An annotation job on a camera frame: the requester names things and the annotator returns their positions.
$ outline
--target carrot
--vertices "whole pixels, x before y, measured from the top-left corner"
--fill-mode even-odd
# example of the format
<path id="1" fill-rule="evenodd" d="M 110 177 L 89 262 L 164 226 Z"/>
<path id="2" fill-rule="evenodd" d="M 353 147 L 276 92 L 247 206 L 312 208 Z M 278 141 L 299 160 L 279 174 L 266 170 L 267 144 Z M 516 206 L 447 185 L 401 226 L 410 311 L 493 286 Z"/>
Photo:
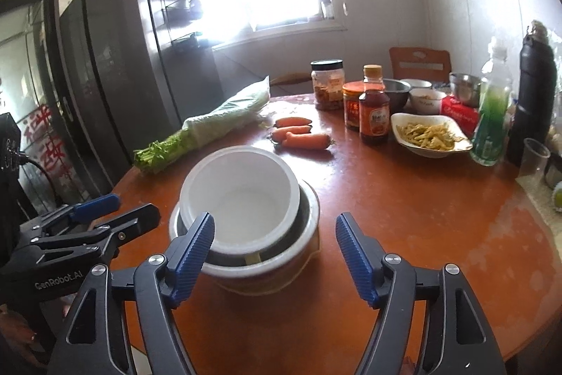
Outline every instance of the carrot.
<path id="1" fill-rule="evenodd" d="M 308 134 L 312 126 L 288 126 L 287 128 L 277 128 L 272 132 L 271 139 L 274 142 L 282 142 L 286 139 L 287 133 L 292 134 Z"/>
<path id="2" fill-rule="evenodd" d="M 289 126 L 306 126 L 312 124 L 312 120 L 302 118 L 300 116 L 289 116 L 287 118 L 280 118 L 275 122 L 276 128 L 288 128 Z"/>
<path id="3" fill-rule="evenodd" d="M 332 144 L 332 138 L 323 132 L 319 134 L 287 133 L 287 139 L 281 144 L 284 148 L 304 148 L 307 150 L 324 150 Z"/>

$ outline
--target table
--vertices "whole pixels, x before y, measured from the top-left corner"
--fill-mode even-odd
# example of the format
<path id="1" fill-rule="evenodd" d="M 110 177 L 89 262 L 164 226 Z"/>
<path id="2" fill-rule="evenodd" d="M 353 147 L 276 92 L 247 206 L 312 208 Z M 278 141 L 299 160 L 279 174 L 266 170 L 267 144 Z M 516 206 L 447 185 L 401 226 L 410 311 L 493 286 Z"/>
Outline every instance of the table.
<path id="1" fill-rule="evenodd" d="M 412 265 L 458 264 L 479 298 L 504 358 L 521 350 L 558 316 L 562 263 L 550 230 L 519 188 L 516 168 L 482 167 L 465 153 L 432 160 L 391 139 L 364 145 L 345 129 L 342 112 L 318 112 L 312 95 L 276 98 L 264 109 L 274 119 L 305 116 L 330 132 L 326 151 L 280 156 L 320 199 L 322 252 L 287 288 L 244 297 L 200 275 L 192 297 L 174 316 L 200 375 L 352 374 L 377 313 L 359 299 L 335 240 L 335 218 L 352 212 L 363 231 Z M 191 167 L 219 148 L 249 144 L 273 151 L 253 123 L 156 176 L 132 168 L 115 193 L 125 211 L 152 202 L 160 226 L 124 245 L 112 268 L 136 266 L 168 246 L 168 219 Z M 131 343 L 142 348 L 134 304 L 127 315 Z M 417 304 L 407 355 L 417 359 L 424 309 Z"/>

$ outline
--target red box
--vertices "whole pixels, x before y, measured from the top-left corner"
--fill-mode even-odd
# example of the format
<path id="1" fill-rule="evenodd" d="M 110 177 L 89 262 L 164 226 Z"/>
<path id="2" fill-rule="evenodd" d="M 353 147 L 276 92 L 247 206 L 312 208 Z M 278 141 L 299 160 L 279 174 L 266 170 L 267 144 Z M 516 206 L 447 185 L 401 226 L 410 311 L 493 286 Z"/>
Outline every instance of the red box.
<path id="1" fill-rule="evenodd" d="M 470 139 L 478 125 L 478 110 L 463 105 L 453 96 L 449 95 L 441 101 L 441 115 L 454 119 L 459 128 Z"/>

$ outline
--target metal screw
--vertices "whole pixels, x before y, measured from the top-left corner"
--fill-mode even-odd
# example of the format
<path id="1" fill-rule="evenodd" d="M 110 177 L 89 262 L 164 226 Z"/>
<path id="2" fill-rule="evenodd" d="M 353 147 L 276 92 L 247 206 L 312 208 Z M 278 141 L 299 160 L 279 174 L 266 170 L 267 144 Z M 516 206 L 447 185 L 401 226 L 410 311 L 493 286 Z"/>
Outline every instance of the metal screw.
<path id="1" fill-rule="evenodd" d="M 97 277 L 105 273 L 105 271 L 106 271 L 106 267 L 103 264 L 98 264 L 92 267 L 92 274 Z"/>
<path id="2" fill-rule="evenodd" d="M 445 270 L 451 275 L 458 275 L 460 272 L 459 266 L 457 266 L 456 264 L 447 264 L 445 266 Z"/>
<path id="3" fill-rule="evenodd" d="M 398 254 L 389 253 L 384 256 L 384 260 L 389 264 L 400 264 L 402 262 L 402 258 L 398 256 Z"/>
<path id="4" fill-rule="evenodd" d="M 164 262 L 164 256 L 162 254 L 153 254 L 148 258 L 148 263 L 152 265 L 159 265 Z"/>

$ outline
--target black thermos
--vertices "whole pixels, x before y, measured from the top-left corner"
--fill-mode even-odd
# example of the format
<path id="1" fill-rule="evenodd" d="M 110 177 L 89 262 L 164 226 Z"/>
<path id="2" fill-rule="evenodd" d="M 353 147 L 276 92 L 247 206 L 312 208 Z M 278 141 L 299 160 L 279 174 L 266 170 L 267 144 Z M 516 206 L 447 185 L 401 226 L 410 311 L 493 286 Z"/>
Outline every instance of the black thermos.
<path id="1" fill-rule="evenodd" d="M 520 56 L 519 100 L 505 153 L 517 166 L 521 165 L 523 140 L 531 137 L 544 144 L 553 116 L 556 64 L 541 22 L 535 20 L 527 29 Z"/>

